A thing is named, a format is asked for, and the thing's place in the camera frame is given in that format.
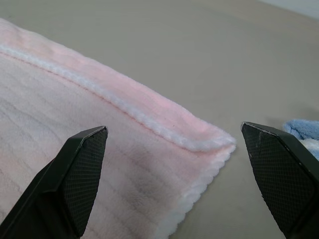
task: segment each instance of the gray surface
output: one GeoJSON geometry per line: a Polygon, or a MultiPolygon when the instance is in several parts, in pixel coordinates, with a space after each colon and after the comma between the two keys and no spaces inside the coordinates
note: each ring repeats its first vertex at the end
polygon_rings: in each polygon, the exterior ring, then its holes
{"type": "Polygon", "coordinates": [[[254,180],[240,123],[318,119],[318,46],[186,0],[0,0],[0,17],[132,77],[238,139],[173,239],[284,238],[254,180]]]}

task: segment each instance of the white stitching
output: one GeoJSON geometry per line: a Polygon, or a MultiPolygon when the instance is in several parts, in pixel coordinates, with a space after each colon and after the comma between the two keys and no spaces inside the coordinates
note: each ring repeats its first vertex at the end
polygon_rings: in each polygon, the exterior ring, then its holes
{"type": "Polygon", "coordinates": [[[143,112],[129,105],[128,103],[124,102],[122,99],[118,98],[113,93],[107,90],[101,89],[97,85],[93,84],[89,79],[86,79],[85,77],[82,77],[66,68],[63,68],[51,62],[41,60],[30,54],[21,52],[16,49],[12,49],[8,46],[1,45],[1,44],[0,44],[0,52],[5,55],[9,55],[19,60],[28,62],[44,70],[53,72],[54,74],[57,74],[59,76],[62,76],[64,78],[67,78],[75,82],[76,84],[86,88],[87,90],[109,101],[110,103],[115,105],[117,108],[119,108],[123,112],[133,117],[137,122],[143,124],[145,127],[152,130],[155,134],[162,136],[166,140],[173,142],[182,148],[186,148],[193,152],[197,152],[197,151],[206,152],[213,149],[221,148],[225,145],[236,143],[235,139],[229,136],[227,133],[225,133],[226,136],[212,138],[205,141],[196,141],[196,140],[185,138],[184,136],[179,135],[167,129],[166,127],[162,126],[161,124],[157,123],[154,119],[152,119],[149,116],[146,116],[143,112]]]}

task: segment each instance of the pink towel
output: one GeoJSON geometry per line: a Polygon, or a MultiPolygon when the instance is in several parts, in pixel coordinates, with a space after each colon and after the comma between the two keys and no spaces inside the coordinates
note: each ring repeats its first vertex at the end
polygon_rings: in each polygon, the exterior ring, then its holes
{"type": "Polygon", "coordinates": [[[0,223],[68,137],[100,125],[109,138],[85,239],[167,238],[235,149],[147,87],[0,19],[0,223]]]}

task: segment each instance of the blue cloth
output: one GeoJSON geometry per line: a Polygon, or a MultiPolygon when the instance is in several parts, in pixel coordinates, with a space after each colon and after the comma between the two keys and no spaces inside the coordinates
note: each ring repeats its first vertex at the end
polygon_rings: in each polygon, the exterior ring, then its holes
{"type": "Polygon", "coordinates": [[[319,160],[319,121],[293,119],[284,123],[284,130],[299,139],[319,160]]]}

